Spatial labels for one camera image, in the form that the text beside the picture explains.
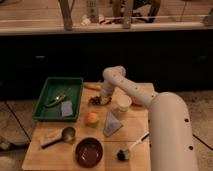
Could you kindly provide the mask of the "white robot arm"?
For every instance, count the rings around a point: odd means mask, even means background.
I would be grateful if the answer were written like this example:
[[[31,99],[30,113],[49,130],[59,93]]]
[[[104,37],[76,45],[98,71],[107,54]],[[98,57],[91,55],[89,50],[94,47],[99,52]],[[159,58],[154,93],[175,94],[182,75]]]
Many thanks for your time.
[[[126,78],[123,66],[103,70],[100,94],[119,87],[148,110],[151,171],[199,171],[188,107],[172,92],[156,92]]]

